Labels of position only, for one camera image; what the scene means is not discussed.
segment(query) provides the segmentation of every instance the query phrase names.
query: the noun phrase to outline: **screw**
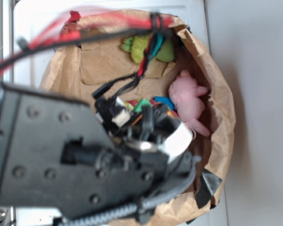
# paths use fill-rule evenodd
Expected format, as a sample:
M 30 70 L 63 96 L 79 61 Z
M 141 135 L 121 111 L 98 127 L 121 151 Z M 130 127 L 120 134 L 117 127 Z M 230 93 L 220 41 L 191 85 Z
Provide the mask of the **screw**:
M 107 176 L 107 172 L 105 170 L 100 170 L 97 172 L 98 178 L 105 178 Z
M 23 178 L 26 173 L 26 169 L 23 166 L 17 166 L 13 170 L 13 176 L 15 178 Z
M 0 221 L 3 221 L 6 217 L 6 212 L 2 209 L 0 209 Z
M 153 179 L 153 173 L 152 172 L 147 172 L 142 176 L 142 179 L 145 181 L 151 181 Z
M 48 169 L 45 171 L 44 175 L 46 179 L 53 180 L 56 178 L 57 172 L 55 169 Z
M 100 197 L 97 194 L 93 194 L 92 196 L 90 196 L 89 201 L 92 204 L 98 204 L 100 202 Z
M 72 114 L 69 112 L 62 112 L 59 116 L 61 123 L 66 123 L 72 120 Z
M 40 114 L 41 110 L 36 106 L 31 106 L 27 109 L 27 115 L 32 119 L 37 118 Z

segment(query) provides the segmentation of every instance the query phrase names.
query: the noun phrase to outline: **brown paper bag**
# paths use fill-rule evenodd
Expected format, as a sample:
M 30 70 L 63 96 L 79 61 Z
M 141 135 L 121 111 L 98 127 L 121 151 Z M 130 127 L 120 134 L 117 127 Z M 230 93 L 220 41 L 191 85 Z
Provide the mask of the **brown paper bag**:
M 122 10 L 127 15 L 149 16 L 149 12 L 137 10 Z M 84 28 L 91 24 L 94 17 L 81 18 L 77 28 Z M 217 205 L 222 192 L 223 184 L 212 195 L 211 201 L 198 208 L 195 192 L 200 189 L 200 176 L 204 169 L 222 179 L 223 183 L 229 168 L 234 141 L 234 126 L 236 122 L 233 96 L 223 75 L 216 63 L 203 45 L 187 29 L 184 22 L 174 17 L 172 26 L 176 37 L 183 45 L 175 47 L 176 60 L 171 63 L 155 61 L 139 86 L 122 95 L 126 100 L 166 96 L 169 85 L 182 69 L 187 69 L 198 83 L 209 88 L 210 92 L 201 97 L 206 110 L 200 121 L 211 131 L 211 137 L 197 134 L 190 149 L 194 154 L 202 156 L 198 164 L 197 178 L 194 186 L 179 195 L 169 203 L 156 208 L 155 215 L 147 226 L 175 226 L 199 217 L 208 212 L 211 205 Z M 41 88 L 62 93 L 66 96 L 75 96 L 93 107 L 92 92 L 103 83 L 117 77 L 137 71 L 138 65 L 131 60 L 130 54 L 122 51 L 122 39 L 106 40 L 97 43 L 82 43 L 81 48 L 68 46 L 59 48 L 50 61 Z M 124 83 L 116 84 L 107 96 L 114 94 Z M 111 226 L 137 226 L 133 219 L 122 219 L 110 222 Z

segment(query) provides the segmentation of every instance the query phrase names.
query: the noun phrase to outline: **green plush toy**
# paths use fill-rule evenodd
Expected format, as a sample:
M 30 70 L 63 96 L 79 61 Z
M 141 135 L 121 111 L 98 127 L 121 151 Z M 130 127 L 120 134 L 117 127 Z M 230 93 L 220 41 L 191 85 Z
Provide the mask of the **green plush toy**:
M 131 53 L 132 60 L 139 64 L 143 59 L 143 52 L 149 42 L 149 35 L 135 35 L 123 40 L 121 49 Z M 174 46 L 172 40 L 166 41 L 160 48 L 155 57 L 157 60 L 163 62 L 171 62 L 174 60 Z

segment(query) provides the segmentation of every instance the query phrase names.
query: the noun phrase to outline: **pink plush toy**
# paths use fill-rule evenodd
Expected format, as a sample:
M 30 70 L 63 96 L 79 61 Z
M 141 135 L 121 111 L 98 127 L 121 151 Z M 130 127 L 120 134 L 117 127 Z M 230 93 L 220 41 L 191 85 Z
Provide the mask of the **pink plush toy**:
M 205 109 L 204 103 L 198 97 L 207 92 L 208 88 L 198 86 L 196 79 L 187 70 L 182 70 L 169 88 L 170 99 L 180 119 L 188 122 L 196 132 L 205 137 L 210 136 L 210 131 L 198 121 Z

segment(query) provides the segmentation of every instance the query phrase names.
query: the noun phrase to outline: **black cable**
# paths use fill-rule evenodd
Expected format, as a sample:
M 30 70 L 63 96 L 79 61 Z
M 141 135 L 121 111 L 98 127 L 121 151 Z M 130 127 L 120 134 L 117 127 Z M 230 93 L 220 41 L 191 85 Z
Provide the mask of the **black cable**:
M 126 80 L 126 79 L 129 79 L 129 78 L 133 78 L 134 76 L 135 76 L 135 74 L 133 73 L 131 75 L 120 77 L 120 78 L 117 78 L 113 81 L 109 81 L 109 82 L 105 83 L 104 85 L 102 85 L 100 88 L 98 88 L 96 91 L 93 92 L 93 94 L 92 94 L 93 98 L 97 99 L 100 96 L 104 95 L 116 82 Z
M 61 46 L 73 45 L 73 44 L 77 44 L 78 42 L 94 42 L 94 41 L 118 38 L 118 37 L 122 37 L 122 36 L 145 35 L 145 34 L 148 34 L 149 32 L 151 32 L 151 30 L 148 30 L 148 29 L 128 29 L 128 30 L 117 32 L 117 33 L 99 34 L 99 35 L 96 35 L 96 36 L 81 38 L 79 40 L 62 41 L 62 42 L 54 43 L 54 44 L 51 44 L 51 45 L 48 45 L 48 46 L 41 46 L 41 47 L 37 47 L 35 49 L 29 49 L 27 51 L 21 52 L 17 55 L 14 55 L 14 56 L 4 60 L 3 62 L 1 62 L 0 63 L 0 71 L 4 68 L 8 67 L 9 65 L 13 64 L 17 60 L 20 60 L 24 57 L 28 57 L 32 54 L 35 54 L 35 53 L 38 53 L 38 52 L 41 52 L 41 51 L 45 51 L 45 50 L 48 50 L 48 49 L 51 49 L 51 48 L 58 48 L 58 47 L 61 47 Z

